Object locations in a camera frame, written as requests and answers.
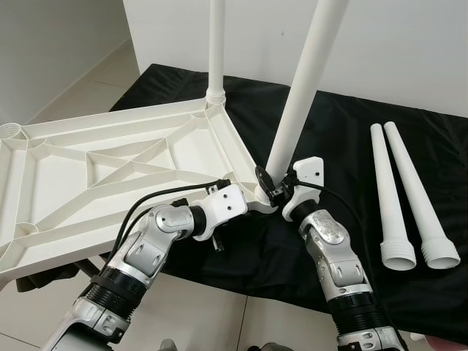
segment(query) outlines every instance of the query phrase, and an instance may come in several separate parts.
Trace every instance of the white plastic pipe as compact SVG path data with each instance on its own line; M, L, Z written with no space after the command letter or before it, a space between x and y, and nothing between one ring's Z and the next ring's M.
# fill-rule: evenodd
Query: white plastic pipe
M225 101L223 80L224 67L224 20L225 0L211 0L210 3L210 55L208 69L208 90L206 101L210 105Z
M403 140L393 122L384 125L390 142L396 166L407 193L412 214L423 239L421 251L427 265L434 269L455 267L460 263L460 256L455 245L445 236L442 225L432 207L418 172L413 165Z
M275 185L290 165L347 4L348 0L318 1L266 165Z
M371 138L379 193L380 218L382 219L383 242L380 244L382 263L385 267L395 271L408 271L416 266L415 250L408 241L380 124L372 124Z

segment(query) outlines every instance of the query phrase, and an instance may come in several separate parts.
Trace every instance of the wall baseboard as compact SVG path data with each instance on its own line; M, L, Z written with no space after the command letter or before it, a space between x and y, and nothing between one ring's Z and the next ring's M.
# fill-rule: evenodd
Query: wall baseboard
M132 39L125 39L115 49L111 50L99 62L97 62L88 71L83 73L77 80L62 91L54 100L49 102L41 111L39 111L27 124L37 124L46 122L47 118L53 115L70 97L75 95L82 87L89 83L93 77L104 67L106 67L121 51L132 44Z

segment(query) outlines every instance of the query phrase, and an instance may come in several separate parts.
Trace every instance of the tiled floor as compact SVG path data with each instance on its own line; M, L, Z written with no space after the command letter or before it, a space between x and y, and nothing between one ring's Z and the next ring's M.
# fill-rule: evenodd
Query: tiled floor
M46 119L106 112L138 76L135 54L128 48ZM0 292L0 350L37 350L87 284L88 277L80 273L25 293L17 293L14 282L7 285ZM173 339L180 351L244 351L267 341L295 351L336 350L336 331L327 314L161 274L115 350L157 350L164 338ZM412 341L409 347L429 350Z

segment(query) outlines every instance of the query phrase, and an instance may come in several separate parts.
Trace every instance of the white wall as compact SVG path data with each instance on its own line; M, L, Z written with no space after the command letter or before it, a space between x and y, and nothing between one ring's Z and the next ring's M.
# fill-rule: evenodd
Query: white wall
M208 70L209 0L124 0L140 71ZM227 0L225 72L291 84L317 0ZM467 0L351 0L320 89L468 117Z
M25 124L128 38L121 0L0 0L0 124Z

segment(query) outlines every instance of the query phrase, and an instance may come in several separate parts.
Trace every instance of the black tablecloth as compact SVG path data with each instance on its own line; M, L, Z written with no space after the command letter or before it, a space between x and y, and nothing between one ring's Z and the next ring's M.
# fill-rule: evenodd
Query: black tablecloth
M207 85L206 73L153 64L112 110L202 98ZM227 114L254 161L265 166L289 87L225 77L224 88ZM461 263L456 268L437 271L426 266L393 160L418 265L406 272L382 265L382 227L369 127L386 121L396 122L445 233L458 249ZM468 119L319 91L294 155L294 159L322 157L325 185L343 196L361 218L377 290L396 326L461 343L467 343L468 335L467 154ZM320 203L349 230L352 248L364 260L363 236L347 209L324 193ZM224 252L215 253L210 241L178 241L165 273L328 312L314 263L297 227L284 221L279 211L251 213L217 232Z

